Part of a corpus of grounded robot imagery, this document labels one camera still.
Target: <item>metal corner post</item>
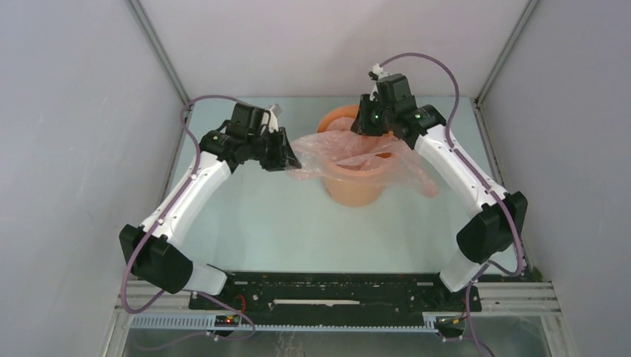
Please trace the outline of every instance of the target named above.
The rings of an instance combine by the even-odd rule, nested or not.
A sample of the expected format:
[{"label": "metal corner post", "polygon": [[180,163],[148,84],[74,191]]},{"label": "metal corner post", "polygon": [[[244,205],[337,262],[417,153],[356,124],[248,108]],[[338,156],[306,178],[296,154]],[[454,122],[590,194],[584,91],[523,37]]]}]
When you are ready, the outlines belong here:
[{"label": "metal corner post", "polygon": [[491,90],[495,82],[495,79],[499,76],[510,53],[515,48],[515,44],[519,40],[519,37],[524,32],[524,29],[526,29],[526,26],[528,25],[534,11],[537,8],[537,5],[539,5],[539,0],[528,0],[528,3],[522,11],[522,14],[519,16],[519,20],[517,20],[517,23],[513,28],[513,32],[510,33],[510,36],[508,37],[504,48],[499,53],[499,56],[497,57],[497,60],[493,65],[491,72],[489,72],[487,79],[484,81],[482,90],[475,99],[475,102],[478,104],[478,106],[481,107],[484,104],[484,101],[487,99],[489,91]]},{"label": "metal corner post", "polygon": [[176,70],[171,63],[169,56],[164,49],[164,46],[162,46],[156,30],[151,25],[151,21],[149,20],[147,12],[144,10],[142,3],[140,2],[140,0],[126,0],[126,2],[129,5],[129,10],[132,12],[132,15],[138,22],[138,26],[140,26],[140,29],[147,38],[149,46],[153,50],[154,54],[156,54],[156,58],[158,62],[160,62],[160,66],[164,69],[167,77],[169,77],[169,81],[176,90],[179,99],[181,100],[182,104],[186,104],[190,100],[190,98],[188,97],[188,94],[186,93],[184,86],[182,85],[182,81],[179,79]]}]

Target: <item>plastic bag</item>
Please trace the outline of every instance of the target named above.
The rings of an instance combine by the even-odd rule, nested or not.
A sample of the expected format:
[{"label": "plastic bag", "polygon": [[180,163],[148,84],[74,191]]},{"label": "plastic bag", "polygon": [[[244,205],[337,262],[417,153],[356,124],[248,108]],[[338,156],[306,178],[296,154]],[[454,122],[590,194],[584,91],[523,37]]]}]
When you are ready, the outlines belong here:
[{"label": "plastic bag", "polygon": [[428,197],[438,186],[423,170],[418,153],[395,137],[368,137],[350,131],[353,118],[339,118],[326,132],[292,142],[302,169],[291,170],[295,179],[328,177],[360,184],[404,184]]}]

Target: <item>black base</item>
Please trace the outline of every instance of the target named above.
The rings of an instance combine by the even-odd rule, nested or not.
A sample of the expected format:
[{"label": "black base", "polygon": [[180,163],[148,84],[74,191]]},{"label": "black base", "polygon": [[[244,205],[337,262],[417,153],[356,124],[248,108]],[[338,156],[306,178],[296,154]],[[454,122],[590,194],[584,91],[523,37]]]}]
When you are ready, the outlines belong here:
[{"label": "black base", "polygon": [[[128,263],[133,251],[144,237],[143,228],[125,225],[118,235],[125,262]],[[193,262],[184,256],[166,239],[149,237],[140,250],[132,267],[132,274],[149,283],[175,294],[182,290],[193,273]]]},{"label": "black base", "polygon": [[[517,234],[522,233],[528,200],[521,192],[507,193],[502,198],[513,221]],[[482,212],[476,214],[456,235],[462,254],[472,262],[483,264],[498,251],[504,251],[513,244],[513,234],[506,216],[495,203],[482,206]]]},{"label": "black base", "polygon": [[[434,274],[236,273],[217,297],[265,325],[405,327],[422,326],[423,312],[462,312],[461,297],[436,298]],[[471,310],[481,311],[476,287]],[[274,299],[354,300],[357,305],[286,305]],[[189,309],[221,310],[211,301],[190,299]]]}]

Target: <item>black mounting plate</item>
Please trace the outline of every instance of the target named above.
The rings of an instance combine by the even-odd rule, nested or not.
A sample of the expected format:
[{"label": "black mounting plate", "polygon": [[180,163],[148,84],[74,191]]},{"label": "black mounting plate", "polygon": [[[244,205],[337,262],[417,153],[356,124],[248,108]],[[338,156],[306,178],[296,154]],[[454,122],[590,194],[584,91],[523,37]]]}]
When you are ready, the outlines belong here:
[{"label": "black mounting plate", "polygon": [[[437,303],[435,274],[302,274],[238,272],[217,297],[242,309],[265,325],[405,327],[423,325],[423,312],[462,312],[462,296]],[[285,304],[274,300],[349,300],[359,303]],[[471,310],[481,311],[476,287]],[[222,310],[202,297],[191,298],[189,309]]]}]

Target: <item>cable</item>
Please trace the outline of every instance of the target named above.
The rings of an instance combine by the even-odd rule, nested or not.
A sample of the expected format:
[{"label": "cable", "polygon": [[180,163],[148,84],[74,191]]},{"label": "cable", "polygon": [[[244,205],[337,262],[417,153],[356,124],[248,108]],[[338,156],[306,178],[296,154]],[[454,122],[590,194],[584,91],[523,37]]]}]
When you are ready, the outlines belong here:
[{"label": "cable", "polygon": [[451,70],[449,70],[449,68],[446,65],[444,65],[441,61],[439,61],[438,59],[435,59],[432,56],[429,56],[426,54],[419,54],[416,52],[406,52],[404,54],[398,54],[396,56],[392,56],[388,58],[387,60],[381,62],[379,66],[383,67],[389,64],[390,62],[393,62],[395,60],[398,60],[404,57],[418,57],[418,58],[423,58],[425,60],[429,60],[437,64],[438,66],[440,66],[447,73],[449,78],[452,80],[452,83],[454,85],[455,101],[454,101],[454,106],[452,108],[452,111],[451,113],[449,113],[449,117],[447,118],[447,124],[445,125],[445,140],[447,141],[449,148],[452,149],[452,151],[455,153],[456,156],[458,156],[460,161],[462,161],[462,163],[469,169],[469,171],[478,179],[478,181],[480,181],[480,184],[482,185],[482,187],[484,187],[484,189],[489,192],[489,194],[493,197],[493,199],[497,201],[498,206],[500,207],[500,209],[502,209],[502,212],[506,216],[506,220],[508,221],[508,225],[510,227],[510,232],[513,235],[513,244],[515,245],[516,256],[517,256],[517,270],[508,271],[506,268],[502,267],[501,265],[499,265],[498,263],[492,260],[489,260],[489,264],[495,266],[500,271],[502,271],[503,273],[511,277],[516,277],[520,275],[522,271],[524,270],[524,263],[522,259],[524,252],[523,252],[521,240],[519,239],[519,235],[517,234],[517,227],[515,226],[513,217],[510,215],[510,212],[508,211],[506,204],[502,201],[502,199],[499,198],[499,195],[491,189],[492,188],[491,185],[487,182],[487,180],[484,179],[482,174],[479,171],[477,171],[477,169],[473,166],[473,164],[469,160],[467,160],[467,158],[462,154],[462,152],[459,149],[455,148],[455,144],[454,144],[452,134],[451,134],[451,131],[452,131],[451,128],[452,128],[453,119],[455,117],[456,110],[458,110],[458,104],[460,103],[460,88],[458,87],[458,81],[455,79],[455,76],[451,72]]},{"label": "cable", "polygon": [[[502,201],[499,195],[495,191],[492,190],[491,185],[487,182],[487,180],[484,179],[482,173],[480,173],[475,168],[475,166],[473,166],[473,163],[467,160],[467,158],[462,154],[462,152],[458,148],[455,147],[452,134],[451,134],[451,128],[452,128],[453,119],[455,117],[456,110],[458,110],[458,104],[460,103],[460,88],[458,87],[458,81],[455,79],[454,74],[449,70],[449,68],[446,65],[444,65],[438,59],[435,59],[434,57],[426,55],[426,54],[419,54],[416,52],[407,52],[404,54],[398,54],[396,56],[390,57],[387,60],[381,62],[379,66],[384,67],[390,62],[393,62],[395,60],[398,60],[399,58],[404,58],[404,57],[418,57],[418,58],[423,58],[425,60],[429,60],[435,63],[436,65],[440,66],[447,73],[449,78],[452,80],[452,83],[454,85],[455,100],[454,100],[454,106],[452,108],[451,113],[449,113],[449,118],[447,119],[447,123],[445,125],[445,141],[447,142],[447,145],[449,145],[449,148],[455,153],[455,155],[458,156],[460,161],[462,161],[462,163],[469,169],[469,171],[478,179],[482,187],[484,187],[484,189],[489,192],[489,194],[493,197],[493,199],[496,200],[498,206],[500,207],[500,209],[502,210],[502,213],[504,214],[504,216],[506,217],[506,220],[508,221],[510,232],[513,235],[513,244],[515,245],[515,251],[516,251],[515,254],[517,257],[517,269],[515,271],[509,271],[493,260],[489,260],[487,263],[485,263],[467,285],[467,290],[465,292],[465,298],[464,298],[464,304],[466,307],[467,317],[469,317],[471,316],[471,308],[470,308],[471,288],[473,287],[474,282],[477,281],[477,279],[480,278],[480,276],[482,276],[483,273],[487,270],[487,268],[489,267],[489,264],[495,266],[500,271],[502,271],[503,273],[511,277],[518,276],[522,273],[522,271],[524,270],[524,262],[522,258],[524,255],[524,252],[522,248],[522,243],[521,243],[521,239],[519,238],[519,234],[517,233],[517,227],[515,226],[513,217],[510,215],[510,211],[506,207],[506,204]],[[480,354],[484,355],[482,352],[483,351],[482,348],[485,348],[489,352],[489,354],[491,354],[491,356],[494,356],[490,348],[486,344],[478,340],[478,337],[475,334],[475,330],[473,329],[472,318],[469,318],[469,326],[470,326],[471,336],[472,336],[471,340],[475,342],[475,346],[478,348],[478,351],[480,352]]]},{"label": "cable", "polygon": [[[443,336],[440,332],[437,335],[438,335],[438,337],[443,339],[443,342],[460,342],[462,340],[475,341],[473,338],[467,337],[467,336],[447,338],[447,337]],[[491,357],[496,357],[495,353],[493,353],[493,351],[491,350],[490,347],[488,347],[488,345],[486,345],[483,342],[480,342],[480,345],[489,353],[489,355]]]},{"label": "cable", "polygon": [[[188,135],[188,137],[192,140],[193,146],[195,147],[195,163],[193,164],[192,173],[196,173],[197,169],[199,168],[199,162],[202,157],[202,151],[199,148],[199,142],[197,141],[197,139],[195,139],[195,135],[193,135],[193,133],[189,130],[188,125],[186,124],[185,114],[186,112],[191,110],[191,108],[193,107],[195,103],[204,99],[225,99],[225,100],[232,100],[237,103],[245,104],[243,101],[238,100],[237,98],[229,97],[226,95],[202,95],[201,97],[197,97],[190,100],[188,103],[186,103],[182,107],[182,110],[180,110],[180,113],[179,113],[180,125],[182,125],[182,129],[184,130],[186,135]],[[133,309],[127,303],[127,283],[129,281],[129,276],[132,273],[132,267],[134,266],[134,263],[136,259],[138,258],[138,255],[140,254],[140,251],[142,250],[144,245],[147,244],[147,241],[149,240],[153,232],[157,229],[158,221],[160,221],[161,219],[164,219],[169,214],[169,211],[171,210],[173,205],[178,201],[178,199],[182,196],[182,194],[184,194],[184,192],[186,191],[186,189],[188,188],[188,186],[190,185],[192,181],[193,179],[190,176],[186,178],[186,181],[184,182],[184,184],[179,188],[175,196],[173,196],[173,198],[167,203],[167,207],[164,208],[164,210],[162,211],[162,213],[160,213],[156,221],[151,225],[149,230],[147,230],[147,232],[144,234],[144,236],[142,237],[140,242],[138,242],[138,245],[132,252],[131,257],[129,257],[129,261],[127,262],[127,266],[125,268],[125,274],[123,275],[123,282],[121,284],[121,303],[123,305],[123,309],[125,309],[125,311],[129,314],[134,315],[134,314],[139,314],[143,312],[144,310],[148,309],[149,306],[151,306],[151,304],[153,304],[156,300],[158,300],[164,294],[164,290],[160,290],[154,297],[152,297],[142,307],[140,307],[139,309]]]},{"label": "cable", "polygon": [[246,315],[243,313],[243,311],[239,311],[236,309],[233,309],[231,306],[219,301],[217,298],[215,298],[212,295],[206,294],[205,292],[194,292],[192,290],[185,290],[187,292],[193,292],[195,294],[198,294],[199,296],[209,299],[210,301],[212,301],[213,303],[215,303],[216,305],[234,313],[235,315],[238,315],[242,318],[241,321],[245,320],[251,327],[252,327],[252,331],[250,332],[249,335],[243,336],[243,337],[228,337],[228,336],[220,336],[217,334],[214,334],[210,331],[196,331],[193,333],[190,333],[188,335],[184,335],[180,338],[177,338],[173,341],[167,342],[166,344],[161,344],[159,346],[154,346],[154,347],[144,347],[139,345],[138,343],[134,342],[134,346],[141,350],[141,351],[159,351],[159,350],[163,350],[165,348],[171,347],[175,344],[178,344],[184,340],[188,340],[189,338],[193,338],[193,337],[197,337],[197,336],[208,336],[208,337],[212,337],[215,340],[224,340],[224,341],[242,341],[242,340],[246,340],[247,338],[251,338],[255,333],[256,333],[256,325],[254,324],[254,322]]},{"label": "cable", "polygon": [[246,306],[247,306],[246,305],[246,298],[243,295],[241,295],[241,294],[237,295],[237,298],[239,298],[239,300],[241,300],[241,310],[240,311],[241,312],[245,312],[246,311]]}]

